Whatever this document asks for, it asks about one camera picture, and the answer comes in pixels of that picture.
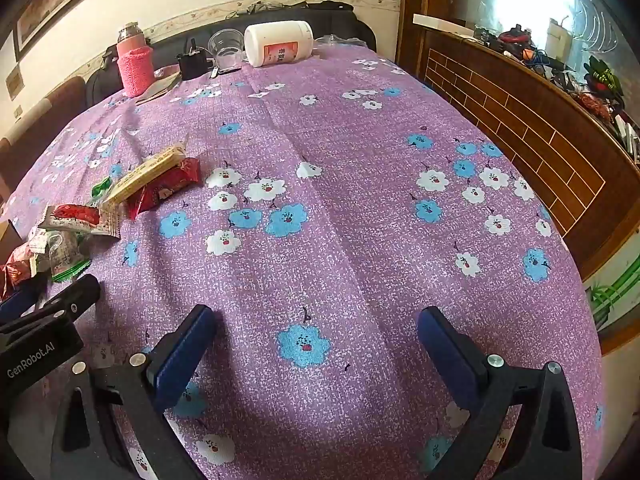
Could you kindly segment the dark red foil snack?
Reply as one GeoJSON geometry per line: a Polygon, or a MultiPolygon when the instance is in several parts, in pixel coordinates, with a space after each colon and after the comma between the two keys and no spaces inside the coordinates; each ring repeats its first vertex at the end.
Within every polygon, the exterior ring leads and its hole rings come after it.
{"type": "Polygon", "coordinates": [[[0,294],[4,301],[17,291],[18,286],[32,278],[32,265],[30,258],[34,254],[27,244],[14,249],[0,272],[0,294]]]}

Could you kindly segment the green clear pastry packet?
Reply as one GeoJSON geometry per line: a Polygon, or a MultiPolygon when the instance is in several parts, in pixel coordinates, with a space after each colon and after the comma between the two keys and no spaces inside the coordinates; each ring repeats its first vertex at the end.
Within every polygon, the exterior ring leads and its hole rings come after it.
{"type": "Polygon", "coordinates": [[[80,250],[76,234],[70,231],[38,230],[28,248],[32,275],[49,273],[55,283],[73,280],[91,264],[80,250]]]}

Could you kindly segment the white red snack packet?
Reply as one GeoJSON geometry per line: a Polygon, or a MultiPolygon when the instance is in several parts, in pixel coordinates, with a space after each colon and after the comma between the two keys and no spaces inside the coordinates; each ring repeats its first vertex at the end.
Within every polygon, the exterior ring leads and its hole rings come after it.
{"type": "Polygon", "coordinates": [[[117,208],[62,204],[47,206],[38,228],[119,238],[121,223],[117,208]]]}

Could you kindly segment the green small snack packet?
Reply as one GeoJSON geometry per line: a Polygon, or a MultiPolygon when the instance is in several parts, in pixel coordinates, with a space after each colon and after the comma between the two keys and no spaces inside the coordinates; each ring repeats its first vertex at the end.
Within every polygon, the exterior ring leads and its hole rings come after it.
{"type": "Polygon", "coordinates": [[[91,207],[97,207],[101,205],[107,198],[108,194],[110,194],[113,185],[114,181],[111,177],[106,177],[101,182],[96,184],[91,189],[91,197],[88,205],[91,207]]]}

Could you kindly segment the red square snack packet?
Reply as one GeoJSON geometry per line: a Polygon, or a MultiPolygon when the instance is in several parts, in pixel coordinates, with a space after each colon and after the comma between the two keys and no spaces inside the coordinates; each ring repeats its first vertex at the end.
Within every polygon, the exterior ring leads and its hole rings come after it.
{"type": "Polygon", "coordinates": [[[187,157],[127,198],[128,218],[134,220],[142,212],[156,208],[169,197],[196,184],[202,184],[200,162],[195,157],[187,157]]]}

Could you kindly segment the yellow cracker packet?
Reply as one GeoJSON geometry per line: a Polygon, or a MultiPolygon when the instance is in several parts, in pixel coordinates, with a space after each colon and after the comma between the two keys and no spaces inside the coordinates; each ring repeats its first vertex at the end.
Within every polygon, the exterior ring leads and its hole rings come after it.
{"type": "Polygon", "coordinates": [[[145,159],[139,166],[125,174],[107,193],[104,204],[117,205],[139,191],[152,180],[178,165],[186,158],[186,149],[181,143],[168,146],[163,151],[145,159]]]}

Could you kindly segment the cardboard tray box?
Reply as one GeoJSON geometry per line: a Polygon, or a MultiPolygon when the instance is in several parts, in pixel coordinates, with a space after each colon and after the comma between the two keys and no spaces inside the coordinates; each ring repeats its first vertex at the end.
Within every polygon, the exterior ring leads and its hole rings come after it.
{"type": "Polygon", "coordinates": [[[10,220],[0,222],[0,264],[3,266],[14,249],[23,244],[21,235],[10,220]]]}

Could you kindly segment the small notebook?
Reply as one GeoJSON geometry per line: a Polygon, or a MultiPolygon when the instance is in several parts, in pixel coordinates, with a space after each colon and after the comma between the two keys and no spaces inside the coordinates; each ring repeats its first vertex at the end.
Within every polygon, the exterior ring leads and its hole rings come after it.
{"type": "Polygon", "coordinates": [[[136,103],[143,104],[158,99],[168,93],[172,88],[175,88],[180,81],[180,73],[174,73],[167,77],[157,79],[157,81],[154,81],[141,96],[137,97],[136,103]]]}

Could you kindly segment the pink knit-sleeved thermos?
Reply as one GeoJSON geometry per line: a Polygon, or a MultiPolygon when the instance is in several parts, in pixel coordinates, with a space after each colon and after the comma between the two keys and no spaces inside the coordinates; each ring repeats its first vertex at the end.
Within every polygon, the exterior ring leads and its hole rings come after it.
{"type": "Polygon", "coordinates": [[[154,82],[152,48],[137,22],[126,24],[116,42],[117,66],[125,96],[141,96],[154,82]]]}

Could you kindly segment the small black box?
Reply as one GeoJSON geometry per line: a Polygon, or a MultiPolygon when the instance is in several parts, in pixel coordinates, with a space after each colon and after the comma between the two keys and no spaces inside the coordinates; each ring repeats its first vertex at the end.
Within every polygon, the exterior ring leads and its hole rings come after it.
{"type": "Polygon", "coordinates": [[[206,74],[212,63],[207,59],[207,51],[190,40],[189,50],[177,55],[179,70],[183,80],[191,80],[206,74]]]}

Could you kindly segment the wooden brick-pattern cabinet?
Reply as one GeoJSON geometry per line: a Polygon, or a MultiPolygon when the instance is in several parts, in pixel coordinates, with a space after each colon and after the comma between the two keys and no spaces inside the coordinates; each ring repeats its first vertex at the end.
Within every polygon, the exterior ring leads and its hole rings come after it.
{"type": "Polygon", "coordinates": [[[639,226],[639,169],[611,133],[532,70],[450,32],[452,0],[400,0],[396,61],[477,126],[532,186],[582,278],[591,278],[639,226]]]}

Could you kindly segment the clear glass cup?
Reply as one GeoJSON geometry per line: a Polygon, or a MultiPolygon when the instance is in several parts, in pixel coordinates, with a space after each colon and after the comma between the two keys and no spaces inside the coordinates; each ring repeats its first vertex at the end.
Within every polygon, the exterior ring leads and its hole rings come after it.
{"type": "Polygon", "coordinates": [[[236,70],[243,62],[244,35],[234,28],[218,30],[209,38],[207,49],[213,55],[218,70],[236,70]]]}

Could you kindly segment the white plastic jar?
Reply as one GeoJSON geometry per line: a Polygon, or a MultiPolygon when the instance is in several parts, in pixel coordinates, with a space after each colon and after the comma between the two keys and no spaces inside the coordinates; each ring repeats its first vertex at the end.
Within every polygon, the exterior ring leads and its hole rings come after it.
{"type": "Polygon", "coordinates": [[[314,50],[314,33],[306,21],[277,21],[247,26],[244,48],[252,67],[306,60],[314,50]]]}

